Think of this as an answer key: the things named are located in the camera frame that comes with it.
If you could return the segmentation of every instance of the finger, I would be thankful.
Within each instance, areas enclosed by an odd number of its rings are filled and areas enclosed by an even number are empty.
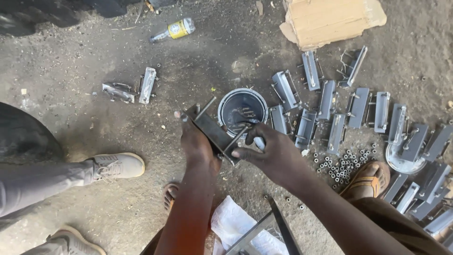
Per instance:
[[[265,159],[265,154],[256,152],[252,149],[248,148],[236,148],[233,150],[231,153],[233,157],[240,158],[242,160],[248,161],[257,167],[260,167],[262,165],[264,159]]]
[[[262,122],[259,122],[247,133],[246,145],[251,145],[255,137],[262,137],[264,138],[264,141],[267,143],[266,138],[269,139],[273,132],[278,131],[272,129],[270,126]]]

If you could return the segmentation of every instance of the concrete floor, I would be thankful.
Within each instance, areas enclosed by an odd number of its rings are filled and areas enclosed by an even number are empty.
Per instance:
[[[302,85],[296,68],[300,51],[279,30],[284,8],[280,2],[274,2],[275,8],[269,0],[262,2],[262,17],[254,1],[190,0],[161,10],[159,15],[147,13],[137,24],[138,5],[133,5],[124,17],[104,19],[86,14],[77,27],[44,24],[41,34],[0,37],[0,101],[21,107],[42,121],[65,147],[68,160],[128,151],[141,155],[147,163],[141,177],[75,187],[47,199],[35,213],[0,233],[0,253],[20,254],[66,223],[109,254],[138,254],[165,223],[162,188],[169,181],[181,180],[184,173],[181,131],[174,110],[203,104],[213,95],[221,98],[242,87],[253,87],[269,106],[276,105],[278,98],[269,86],[271,76],[285,69],[297,81],[303,102],[314,107],[318,94]],[[452,3],[402,0],[382,1],[382,5],[388,16],[385,26],[326,45],[317,51],[320,63],[328,79],[340,79],[335,70],[341,67],[341,52],[367,45],[354,87],[390,92],[394,102],[408,105],[411,120],[433,128],[451,117],[446,106],[453,91]],[[155,45],[148,42],[153,33],[183,17],[194,19],[194,34]],[[156,68],[159,78],[157,97],[149,105],[111,102],[101,92],[106,81],[138,87],[147,66]],[[27,89],[26,95],[21,95],[22,88]],[[338,112],[344,113],[352,89],[338,90]],[[208,113],[215,116],[217,107]],[[328,136],[327,126],[321,127],[317,138]],[[382,160],[384,143],[368,128],[348,131],[341,151],[370,148],[372,142],[379,143],[378,159]],[[317,139],[311,152],[325,156],[325,149],[324,142]],[[307,158],[316,169],[311,155]],[[451,163],[452,159],[449,149],[444,160]],[[333,184],[326,173],[320,177]],[[290,194],[257,168],[246,162],[236,168],[224,164],[216,202],[231,195],[259,219],[269,210],[263,194],[272,194],[279,202],[305,254],[341,253],[313,213],[301,211],[294,197],[285,202]]]

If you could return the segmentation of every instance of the shoelace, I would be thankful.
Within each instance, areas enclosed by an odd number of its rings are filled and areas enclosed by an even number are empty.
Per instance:
[[[107,183],[113,183],[113,180],[109,177],[109,175],[115,175],[121,173],[121,164],[117,164],[118,161],[110,163],[106,167],[100,167],[97,172],[101,176],[101,179]]]

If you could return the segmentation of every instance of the yellow label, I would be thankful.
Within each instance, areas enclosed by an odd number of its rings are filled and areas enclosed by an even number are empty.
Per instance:
[[[186,27],[184,26],[183,20],[175,22],[169,25],[169,33],[171,38],[176,39],[188,35]]]

